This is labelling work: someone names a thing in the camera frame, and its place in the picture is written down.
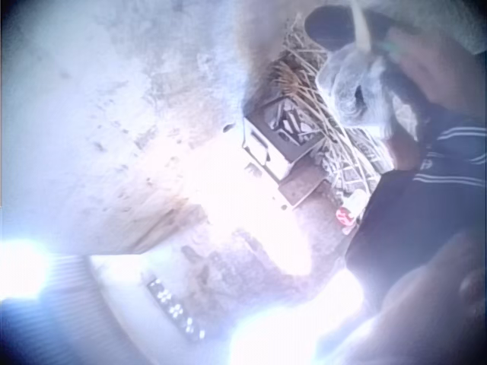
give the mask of stain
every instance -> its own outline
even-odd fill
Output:
[[[167,137],[169,137],[169,138],[178,137],[179,135],[180,135],[180,129],[179,128],[171,129],[169,131],[169,133],[167,133]]]
[[[176,13],[182,13],[184,11],[184,0],[171,0],[171,7]]]
[[[59,76],[61,76],[61,78],[64,79],[64,80],[68,80],[68,79],[71,78],[71,75],[68,72],[66,72],[66,71],[61,71],[59,73]]]
[[[137,139],[134,141],[135,145],[138,147],[139,150],[143,151],[147,144],[151,140],[156,138],[158,132],[158,127],[156,125],[153,125],[145,133],[142,133],[137,137]]]
[[[172,226],[174,225],[174,216],[176,215],[176,209],[174,208],[171,208],[169,211],[167,211],[166,213],[164,213],[158,220],[156,220],[154,222],[154,224],[152,224],[152,226],[150,226],[148,228],[148,230],[146,230],[133,244],[132,244],[132,249],[136,250],[144,241],[147,237],[149,237],[149,235],[152,233],[152,231],[154,231],[158,226],[159,224],[163,223],[163,222],[167,222],[166,223],[166,226]]]
[[[99,91],[100,95],[111,97],[116,94],[116,92],[129,84],[128,81],[117,81],[113,82],[106,90]]]
[[[93,142],[93,146],[95,146],[99,152],[107,152],[107,149],[100,142]]]
[[[203,257],[198,254],[191,246],[185,245],[181,247],[181,252],[184,257],[192,264],[196,264],[197,262],[201,262],[203,260]]]
[[[208,267],[208,265],[203,266],[203,269],[198,274],[198,279],[203,285],[208,284],[208,278],[210,276],[209,274],[210,274],[210,268]]]
[[[120,165],[119,167],[117,167],[115,169],[115,171],[117,173],[124,173],[125,171],[127,171],[129,169],[129,167],[127,165]]]

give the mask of person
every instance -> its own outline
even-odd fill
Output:
[[[473,227],[485,232],[485,63],[482,67],[444,34],[413,31],[371,12],[366,18],[374,54],[361,55],[352,44],[347,11],[319,8],[305,29],[332,51],[317,76],[332,114],[345,127],[381,139],[394,160],[395,169],[382,175],[345,255],[364,288],[363,317],[369,318],[382,313],[391,288],[434,262],[456,235]],[[335,19],[339,29],[324,25],[325,18]],[[414,87],[401,86],[406,83]],[[395,120],[390,91],[416,111],[418,141]],[[485,252],[485,236],[474,242],[479,255]]]

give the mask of concrete floor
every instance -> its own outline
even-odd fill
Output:
[[[2,19],[4,239],[144,252],[193,224],[187,167],[241,120],[285,20],[343,1],[18,2]],[[459,2],[362,4],[485,49]]]

